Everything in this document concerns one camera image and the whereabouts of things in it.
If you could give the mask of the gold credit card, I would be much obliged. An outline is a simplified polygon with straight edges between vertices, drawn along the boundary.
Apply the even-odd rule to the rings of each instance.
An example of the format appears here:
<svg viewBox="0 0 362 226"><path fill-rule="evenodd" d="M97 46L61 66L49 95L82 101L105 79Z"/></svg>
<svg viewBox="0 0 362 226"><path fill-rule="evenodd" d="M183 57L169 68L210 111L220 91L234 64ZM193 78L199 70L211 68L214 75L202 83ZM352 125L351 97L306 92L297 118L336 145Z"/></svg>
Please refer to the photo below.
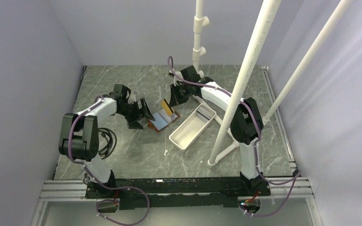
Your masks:
<svg viewBox="0 0 362 226"><path fill-rule="evenodd" d="M164 110L164 112L166 113L167 116L171 116L174 113L174 110L170 107L169 103L167 102L166 99L163 99L161 101L161 106Z"/></svg>

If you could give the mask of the brown leather card holder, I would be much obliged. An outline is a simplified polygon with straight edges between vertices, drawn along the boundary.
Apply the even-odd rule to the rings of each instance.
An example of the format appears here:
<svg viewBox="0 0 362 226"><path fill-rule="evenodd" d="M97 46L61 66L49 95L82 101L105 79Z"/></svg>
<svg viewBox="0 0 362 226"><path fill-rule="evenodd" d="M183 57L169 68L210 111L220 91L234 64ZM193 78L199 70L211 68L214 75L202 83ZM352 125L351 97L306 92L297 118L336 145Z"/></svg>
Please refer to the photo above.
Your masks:
<svg viewBox="0 0 362 226"><path fill-rule="evenodd" d="M177 112L172 113L170 116L161 109L153 114L154 120L148 120L148 128L153 129L156 132L160 132L171 125L174 121L180 118Z"/></svg>

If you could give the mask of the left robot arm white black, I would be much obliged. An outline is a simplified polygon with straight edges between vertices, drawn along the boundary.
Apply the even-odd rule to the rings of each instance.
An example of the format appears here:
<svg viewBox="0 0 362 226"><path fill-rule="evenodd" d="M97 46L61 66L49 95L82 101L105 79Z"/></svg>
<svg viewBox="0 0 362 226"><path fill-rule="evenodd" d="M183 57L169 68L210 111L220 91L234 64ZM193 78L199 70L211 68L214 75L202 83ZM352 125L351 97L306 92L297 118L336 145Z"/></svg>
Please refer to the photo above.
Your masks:
<svg viewBox="0 0 362 226"><path fill-rule="evenodd" d="M116 193L117 185L113 171L99 156L99 124L115 114L122 115L130 129L143 129L142 118L154 120L144 98L136 100L128 87L116 84L85 110L64 115L58 144L59 153L80 165L106 198Z"/></svg>

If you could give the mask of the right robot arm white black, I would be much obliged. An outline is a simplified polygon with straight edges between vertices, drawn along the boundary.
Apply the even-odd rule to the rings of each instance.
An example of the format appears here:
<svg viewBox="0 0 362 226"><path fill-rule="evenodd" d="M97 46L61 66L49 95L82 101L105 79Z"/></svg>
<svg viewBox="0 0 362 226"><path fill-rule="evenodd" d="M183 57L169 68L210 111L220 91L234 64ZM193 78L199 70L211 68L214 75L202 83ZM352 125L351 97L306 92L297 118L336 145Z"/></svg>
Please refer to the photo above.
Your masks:
<svg viewBox="0 0 362 226"><path fill-rule="evenodd" d="M241 190L246 195L270 195L269 184L263 179L257 153L264 128L257 102L251 97L241 98L232 111L231 98L234 94L220 87L212 78L201 77L195 67L188 66L176 71L169 65L169 73L175 79L175 83L170 86L169 107L184 104L190 97L199 97L230 113L229 131L238 142L241 154Z"/></svg>

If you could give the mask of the white rectangular plastic tray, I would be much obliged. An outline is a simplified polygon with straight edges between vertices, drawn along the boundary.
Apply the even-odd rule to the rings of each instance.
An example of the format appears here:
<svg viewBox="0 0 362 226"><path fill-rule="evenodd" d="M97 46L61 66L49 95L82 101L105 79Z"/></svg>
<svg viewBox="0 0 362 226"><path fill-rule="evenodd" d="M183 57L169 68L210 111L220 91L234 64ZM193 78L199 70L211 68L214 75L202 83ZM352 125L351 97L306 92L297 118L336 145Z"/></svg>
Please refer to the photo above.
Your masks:
<svg viewBox="0 0 362 226"><path fill-rule="evenodd" d="M182 152L186 151L190 145L202 134L207 126L213 121L215 116L210 121L200 120L196 114L199 108L206 108L213 111L215 116L216 111L205 104L200 104L190 116L169 136L169 140Z"/></svg>

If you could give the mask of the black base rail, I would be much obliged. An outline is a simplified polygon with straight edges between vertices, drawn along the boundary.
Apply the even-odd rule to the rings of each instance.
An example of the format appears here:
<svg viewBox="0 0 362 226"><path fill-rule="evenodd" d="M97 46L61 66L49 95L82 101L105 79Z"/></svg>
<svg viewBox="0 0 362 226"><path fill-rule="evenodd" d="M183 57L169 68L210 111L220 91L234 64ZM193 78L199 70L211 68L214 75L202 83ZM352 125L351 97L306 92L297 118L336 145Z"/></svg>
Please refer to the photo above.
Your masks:
<svg viewBox="0 0 362 226"><path fill-rule="evenodd" d="M257 195L242 189L240 176L116 179L115 183L116 188L118 188L117 191L108 190L98 184L88 182L85 198L117 199L120 210L133 210L147 206L151 208L192 206L236 208L238 202L243 198Z"/></svg>

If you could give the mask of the white PVC pipe frame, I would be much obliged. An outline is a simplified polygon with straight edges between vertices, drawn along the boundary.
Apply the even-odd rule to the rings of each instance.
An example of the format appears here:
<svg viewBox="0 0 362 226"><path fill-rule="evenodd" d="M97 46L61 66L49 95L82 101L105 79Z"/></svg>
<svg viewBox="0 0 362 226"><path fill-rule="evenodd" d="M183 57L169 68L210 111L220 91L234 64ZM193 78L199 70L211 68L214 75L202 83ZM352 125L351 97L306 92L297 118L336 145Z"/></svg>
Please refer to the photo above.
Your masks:
<svg viewBox="0 0 362 226"><path fill-rule="evenodd" d="M217 164L217 156L219 154L223 139L227 133L227 129L230 127L231 119L238 107L238 101L241 99L243 92L247 86L247 83L251 77L252 70L254 65L257 62L258 56L262 50L264 41L268 35L269 29L274 21L276 12L280 6L280 0L264 0L259 11L258 18L256 20L253 33L251 35L245 56L242 61L240 71L236 80L236 84L233 89L233 93L230 98L230 105L226 105L225 117L221 123L219 133L217 135L212 153L209 160L207 161L208 167L213 167ZM348 7L351 5L351 0L341 0L331 16L309 47L308 51L298 64L297 68L294 70L293 74L287 81L286 85L282 89L279 96L276 98L275 102L272 104L270 110L264 116L264 121L267 122L268 119L275 113L279 105L284 100L285 96L289 93L292 87L295 85L297 79L307 68L308 64L311 62L315 54L318 52L326 38L329 36L331 31L334 29L337 22L340 20L342 15L346 12Z"/></svg>

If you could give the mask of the aluminium frame rail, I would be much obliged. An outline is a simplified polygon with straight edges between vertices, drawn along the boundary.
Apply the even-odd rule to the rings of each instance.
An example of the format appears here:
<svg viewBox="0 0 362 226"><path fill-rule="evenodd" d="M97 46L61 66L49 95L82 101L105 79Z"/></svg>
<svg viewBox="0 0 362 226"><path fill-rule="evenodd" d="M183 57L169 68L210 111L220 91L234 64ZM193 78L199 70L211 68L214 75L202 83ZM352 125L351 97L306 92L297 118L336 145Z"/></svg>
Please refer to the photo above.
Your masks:
<svg viewBox="0 0 362 226"><path fill-rule="evenodd" d="M120 210L209 206L245 208L262 217L260 198L313 198L308 178L297 168L281 176L264 174L259 145L265 125L259 100L243 96L226 132L231 145L212 152L215 139L205 128L226 120L232 94L213 76L184 67L187 83L174 84L154 68L145 76L125 73L124 82L86 75L76 110L63 117L58 147L77 177L44 183L44 202L96 201Z"/></svg>

